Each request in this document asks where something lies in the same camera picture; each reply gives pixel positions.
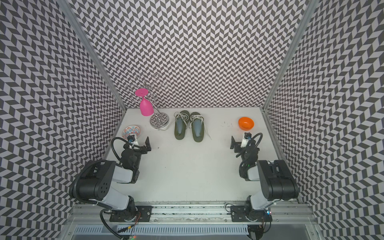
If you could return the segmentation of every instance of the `chevron patterned wall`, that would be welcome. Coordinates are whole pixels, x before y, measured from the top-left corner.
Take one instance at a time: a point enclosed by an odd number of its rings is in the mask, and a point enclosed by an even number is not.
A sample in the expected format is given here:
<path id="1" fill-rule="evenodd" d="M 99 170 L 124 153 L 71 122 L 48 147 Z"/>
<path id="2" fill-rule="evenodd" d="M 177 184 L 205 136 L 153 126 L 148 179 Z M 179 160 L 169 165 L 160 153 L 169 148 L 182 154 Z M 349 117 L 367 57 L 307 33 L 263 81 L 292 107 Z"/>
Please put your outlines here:
<path id="1" fill-rule="evenodd" d="M 308 0 L 69 2 L 127 107 L 158 72 L 158 105 L 181 108 L 262 106 Z"/>
<path id="2" fill-rule="evenodd" d="M 0 239 L 55 238 L 122 110 L 53 0 L 1 0 L 0 38 Z"/>
<path id="3" fill-rule="evenodd" d="M 321 0 L 268 109 L 327 239 L 384 239 L 383 9 Z"/>

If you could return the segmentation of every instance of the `mounting plate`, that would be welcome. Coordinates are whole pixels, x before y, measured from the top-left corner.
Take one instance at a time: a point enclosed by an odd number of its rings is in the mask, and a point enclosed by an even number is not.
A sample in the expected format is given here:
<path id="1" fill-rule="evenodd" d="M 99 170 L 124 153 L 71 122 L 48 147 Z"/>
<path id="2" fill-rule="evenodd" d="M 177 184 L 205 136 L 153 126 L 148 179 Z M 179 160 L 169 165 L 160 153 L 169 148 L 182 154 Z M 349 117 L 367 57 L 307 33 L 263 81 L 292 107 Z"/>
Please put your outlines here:
<path id="1" fill-rule="evenodd" d="M 271 222 L 272 216 L 267 214 L 264 210 L 253 210 L 252 215 L 257 219 L 254 221 L 249 220 L 245 215 L 244 206 L 231 206 L 232 222 Z"/>
<path id="2" fill-rule="evenodd" d="M 138 212 L 140 212 L 140 219 L 139 222 L 149 222 L 149 219 L 151 218 L 152 214 L 152 206 L 136 206 Z M 114 215 L 111 215 L 109 218 L 110 222 L 126 222 L 124 221 L 124 217 L 122 216 L 122 213 L 117 212 Z"/>

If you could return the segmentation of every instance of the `green sandal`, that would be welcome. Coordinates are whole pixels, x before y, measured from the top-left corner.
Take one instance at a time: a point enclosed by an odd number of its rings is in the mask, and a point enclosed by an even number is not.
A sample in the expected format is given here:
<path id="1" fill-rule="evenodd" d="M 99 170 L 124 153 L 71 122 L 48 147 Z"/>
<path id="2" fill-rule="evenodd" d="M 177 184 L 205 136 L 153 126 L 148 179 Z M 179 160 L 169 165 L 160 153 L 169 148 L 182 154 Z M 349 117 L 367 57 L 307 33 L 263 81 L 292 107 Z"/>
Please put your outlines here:
<path id="1" fill-rule="evenodd" d="M 193 139 L 195 140 L 195 142 L 203 141 L 204 130 L 207 131 L 206 129 L 204 129 L 204 117 L 201 116 L 200 113 L 194 112 L 194 113 L 191 113 L 190 120 L 191 120 Z"/>
<path id="2" fill-rule="evenodd" d="M 189 112 L 183 110 L 181 112 L 175 112 L 175 137 L 177 140 L 181 140 L 185 136 L 185 129 L 189 123 Z"/>

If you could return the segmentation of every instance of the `shoe insole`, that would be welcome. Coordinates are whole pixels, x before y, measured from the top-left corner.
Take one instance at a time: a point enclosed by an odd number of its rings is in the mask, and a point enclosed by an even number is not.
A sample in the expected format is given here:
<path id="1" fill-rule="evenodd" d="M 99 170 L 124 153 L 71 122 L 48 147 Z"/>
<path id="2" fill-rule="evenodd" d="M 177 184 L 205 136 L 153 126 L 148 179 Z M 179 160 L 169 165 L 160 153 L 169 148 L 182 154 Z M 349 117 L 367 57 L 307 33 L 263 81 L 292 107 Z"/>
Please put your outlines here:
<path id="1" fill-rule="evenodd" d="M 181 132 L 183 131 L 183 119 L 182 118 L 177 118 L 176 119 L 176 129 L 177 129 L 177 133 L 178 134 L 181 134 Z"/>
<path id="2" fill-rule="evenodd" d="M 196 119 L 195 121 L 193 121 L 193 128 L 195 130 L 196 137 L 200 137 L 201 125 L 202 123 L 200 119 Z"/>

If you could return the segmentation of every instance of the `black cable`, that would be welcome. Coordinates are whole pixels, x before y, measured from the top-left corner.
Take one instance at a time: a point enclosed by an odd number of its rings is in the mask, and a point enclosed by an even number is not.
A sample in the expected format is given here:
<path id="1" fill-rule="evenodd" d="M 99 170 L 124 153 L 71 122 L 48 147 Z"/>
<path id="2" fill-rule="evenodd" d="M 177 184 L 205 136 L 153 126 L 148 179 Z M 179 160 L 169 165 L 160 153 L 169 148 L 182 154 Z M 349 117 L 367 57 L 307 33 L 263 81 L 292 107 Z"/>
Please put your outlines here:
<path id="1" fill-rule="evenodd" d="M 123 236 L 120 236 L 117 232 L 115 232 L 110 226 L 108 226 L 107 222 L 104 220 L 104 216 L 103 216 L 103 213 L 105 211 L 109 211 L 109 209 L 103 209 L 100 211 L 100 219 L 101 221 L 103 222 L 104 226 L 113 234 L 115 235 L 116 237 L 118 237 L 119 239 L 121 240 L 128 240 L 129 238 L 125 238 Z"/>
<path id="2" fill-rule="evenodd" d="M 257 136 L 260 136 L 259 140 L 258 140 L 257 143 L 255 144 L 255 147 L 257 147 L 257 146 L 260 144 L 261 140 L 263 139 L 263 134 L 262 134 L 261 132 L 259 132 L 258 134 L 254 135 L 254 136 L 247 142 L 247 145 L 245 146 L 245 148 L 244 148 L 241 152 L 239 152 L 239 153 L 236 155 L 236 157 L 240 157 L 240 156 L 245 152 L 245 150 L 247 149 L 247 147 L 251 144 L 251 141 L 254 140 Z"/>
<path id="3" fill-rule="evenodd" d="M 129 236 L 128 236 L 129 239 L 131 238 L 132 235 L 134 235 L 134 233 L 133 233 L 133 229 L 135 228 L 136 224 L 137 224 L 137 223 L 135 223 L 135 224 L 133 225 L 133 227 L 131 228 L 131 233 L 130 233 Z"/>
<path id="4" fill-rule="evenodd" d="M 133 146 L 133 147 L 138 147 L 138 148 L 141 150 L 141 147 L 140 147 L 140 146 L 137 146 L 137 145 L 132 144 L 132 143 L 130 143 L 130 145 Z"/>
<path id="5" fill-rule="evenodd" d="M 81 175 L 83 175 L 85 173 L 85 171 L 87 171 L 89 168 L 91 168 L 92 166 L 94 166 L 95 164 L 98 164 L 98 163 L 102 163 L 102 162 L 106 162 L 105 160 L 99 160 L 99 161 L 96 161 L 96 162 L 92 162 L 88 165 L 86 165 L 81 171 L 80 173 L 77 175 L 77 177 L 74 179 L 73 181 L 73 186 L 72 186 L 72 194 L 73 194 L 73 197 L 76 198 L 77 200 L 79 200 L 79 202 L 82 202 L 82 203 L 85 203 L 85 204 L 98 204 L 97 201 L 91 201 L 91 200 L 85 200 L 83 198 L 80 197 L 79 195 L 79 190 L 77 189 L 77 185 L 79 184 L 79 180 L 81 178 Z"/>
<path id="6" fill-rule="evenodd" d="M 124 227 L 124 228 L 120 229 L 120 230 L 118 231 L 118 233 L 125 232 L 126 230 L 132 229 L 134 226 L 135 226 L 135 225 L 133 224 L 133 225 L 130 225 L 130 226 L 128 226 L 128 227 Z"/>
<path id="7" fill-rule="evenodd" d="M 272 221 L 269 222 L 269 228 L 268 228 L 268 230 L 265 231 L 264 233 L 267 233 L 267 232 L 271 229 L 271 225 L 272 225 Z"/>
<path id="8" fill-rule="evenodd" d="M 128 144 L 130 144 L 127 140 L 125 140 L 124 138 L 121 138 L 121 137 L 114 137 L 112 138 L 112 141 L 111 141 L 111 149 L 112 149 L 112 152 L 113 154 L 115 155 L 115 157 L 121 162 L 121 157 L 119 157 L 119 155 L 116 153 L 116 150 L 115 150 L 115 147 L 113 146 L 113 142 L 116 140 L 116 139 L 119 139 L 119 140 L 122 140 Z"/>
<path id="9" fill-rule="evenodd" d="M 227 205 L 229 205 L 229 204 L 225 204 L 225 206 L 224 206 L 225 210 L 226 210 L 227 212 L 231 212 L 231 211 L 228 211 L 228 210 L 227 210 Z"/>

